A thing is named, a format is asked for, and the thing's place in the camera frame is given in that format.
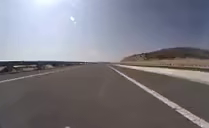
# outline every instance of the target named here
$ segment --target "road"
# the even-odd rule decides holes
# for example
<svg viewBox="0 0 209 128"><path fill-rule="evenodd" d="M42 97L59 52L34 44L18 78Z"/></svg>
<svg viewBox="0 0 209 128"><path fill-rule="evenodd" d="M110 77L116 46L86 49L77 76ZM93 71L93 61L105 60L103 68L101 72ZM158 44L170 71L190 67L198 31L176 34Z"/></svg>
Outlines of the road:
<svg viewBox="0 0 209 128"><path fill-rule="evenodd" d="M209 123L209 85L113 67ZM200 128L107 65L35 74L0 76L0 128Z"/></svg>

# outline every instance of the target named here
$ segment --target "asphalt road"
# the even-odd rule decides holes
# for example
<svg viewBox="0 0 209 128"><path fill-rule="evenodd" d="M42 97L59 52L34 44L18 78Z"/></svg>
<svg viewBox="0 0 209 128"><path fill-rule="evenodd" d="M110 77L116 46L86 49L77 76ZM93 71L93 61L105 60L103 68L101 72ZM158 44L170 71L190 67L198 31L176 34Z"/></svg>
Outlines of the asphalt road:
<svg viewBox="0 0 209 128"><path fill-rule="evenodd" d="M209 122L209 85L115 68ZM199 128L106 65L63 70L0 83L0 128Z"/></svg>

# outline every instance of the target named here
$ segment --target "vegetation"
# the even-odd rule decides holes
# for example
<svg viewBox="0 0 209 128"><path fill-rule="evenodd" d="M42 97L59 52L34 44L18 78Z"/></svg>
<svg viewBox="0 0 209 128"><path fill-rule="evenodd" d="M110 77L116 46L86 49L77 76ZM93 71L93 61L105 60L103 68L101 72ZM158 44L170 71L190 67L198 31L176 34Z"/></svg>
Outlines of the vegetation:
<svg viewBox="0 0 209 128"><path fill-rule="evenodd" d="M209 50L190 47L167 48L128 56L122 61L164 60L179 58L209 59Z"/></svg>

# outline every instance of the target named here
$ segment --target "rocky hillside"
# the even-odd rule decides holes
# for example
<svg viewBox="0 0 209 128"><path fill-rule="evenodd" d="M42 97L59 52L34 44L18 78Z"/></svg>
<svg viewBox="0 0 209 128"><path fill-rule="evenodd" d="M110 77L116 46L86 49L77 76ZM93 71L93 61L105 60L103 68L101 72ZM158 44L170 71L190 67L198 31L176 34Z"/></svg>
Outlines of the rocky hillside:
<svg viewBox="0 0 209 128"><path fill-rule="evenodd" d="M168 48L148 53L135 54L125 57L122 61L163 60L176 58L209 59L209 50L190 47Z"/></svg>

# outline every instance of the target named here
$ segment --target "solid white line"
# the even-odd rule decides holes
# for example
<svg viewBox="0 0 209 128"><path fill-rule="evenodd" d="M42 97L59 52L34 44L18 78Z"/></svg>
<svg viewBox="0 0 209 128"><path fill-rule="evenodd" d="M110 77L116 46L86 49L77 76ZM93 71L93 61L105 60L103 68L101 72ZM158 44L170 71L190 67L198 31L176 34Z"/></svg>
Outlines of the solid white line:
<svg viewBox="0 0 209 128"><path fill-rule="evenodd" d="M50 72L45 72L45 73L38 73L38 74L33 74L33 75L28 75L28 76L22 76L22 77L17 77L17 78L12 78L12 79L1 80L0 81L0 84L6 83L6 82L11 82L11 81L16 81L16 80L21 80L21 79L26 79L26 78L31 78L31 77L36 77L36 76L43 76L43 75L48 75L48 74L63 72L65 70L66 69L55 70L55 71L50 71Z"/></svg>
<svg viewBox="0 0 209 128"><path fill-rule="evenodd" d="M122 72L118 71L117 69L115 69L113 67L110 67L110 68L112 70L114 70L115 72L117 72L118 74L120 74L121 76L123 76L124 78L126 78L127 80L129 80L130 82L136 84L137 86L139 86L140 88L142 88L144 91L148 92L149 94L151 94L155 98L159 99L160 101L162 101L163 103L165 103L166 105L168 105L169 107L174 109L176 112L180 113L185 118L187 118L190 121L192 121L194 124L200 126L201 128L209 128L209 123L207 121L205 121L204 119L194 115L193 113L189 112L185 108L182 108L178 104L170 101L169 99L167 99L166 97L162 96L161 94L155 92L152 89L149 89L148 87L142 85L141 83L137 82L136 80L128 77L127 75L123 74Z"/></svg>

